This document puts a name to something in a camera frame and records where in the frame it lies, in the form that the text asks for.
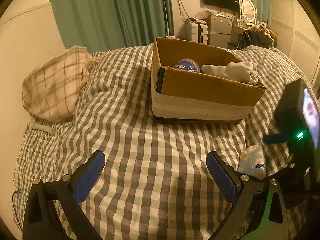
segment cable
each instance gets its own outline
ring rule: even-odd
[[[184,8],[184,6],[183,6],[183,4],[182,4],[182,1],[181,1],[181,0],[177,0],[177,1],[178,1],[178,6],[179,6],[179,12],[180,12],[180,18],[181,18],[181,20],[182,20],[183,22],[189,21],[189,20],[190,20],[190,17],[189,17],[189,15],[188,15],[186,9]],[[182,9],[181,9],[181,6],[182,6],[182,8],[184,9],[184,12],[186,13],[186,15],[188,16],[187,19],[185,19],[185,17],[184,17],[184,14],[183,14],[183,11],[182,11]]]
[[[19,224],[19,228],[20,228],[20,230],[22,231],[22,226],[21,226],[21,224],[20,224],[20,222],[19,222],[18,215],[17,215],[16,209],[15,209],[15,207],[14,207],[14,203],[13,203],[13,197],[14,197],[14,195],[17,194],[17,193],[21,193],[21,189],[18,189],[17,191],[15,191],[15,192],[12,194],[12,206],[13,206],[14,214],[15,214],[15,216],[16,216],[16,220],[17,220],[17,222],[18,222],[18,224]]]

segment white sock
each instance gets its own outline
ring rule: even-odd
[[[257,64],[252,62],[230,62],[227,66],[203,65],[203,74],[256,85],[258,82]]]

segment bed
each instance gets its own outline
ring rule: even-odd
[[[90,71],[73,120],[51,123],[32,116],[15,173],[20,223],[34,178],[47,182],[72,174],[98,149],[105,153],[106,165],[81,208],[103,239],[208,239],[222,222],[231,204],[207,170],[207,153],[217,151],[237,169],[243,150],[261,143],[263,134],[276,132],[273,111],[285,85],[306,79],[277,49],[229,50],[258,65],[266,92],[253,111],[236,125],[160,125],[151,111],[152,50],[150,44],[103,57],[94,53],[99,64]],[[30,129],[33,122],[52,127],[54,134]],[[263,148],[268,175],[286,166],[286,145]],[[75,238],[59,203],[56,208],[68,236]],[[287,216],[293,238],[306,208],[289,209]]]

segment small display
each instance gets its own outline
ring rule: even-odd
[[[303,115],[308,125],[314,148],[318,148],[319,138],[319,113],[317,111],[315,102],[307,88],[304,89],[303,96]]]

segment plaid pillow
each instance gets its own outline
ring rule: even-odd
[[[88,63],[95,63],[86,47],[73,46],[35,69],[23,81],[23,107],[51,122],[73,116],[79,92],[86,84]]]

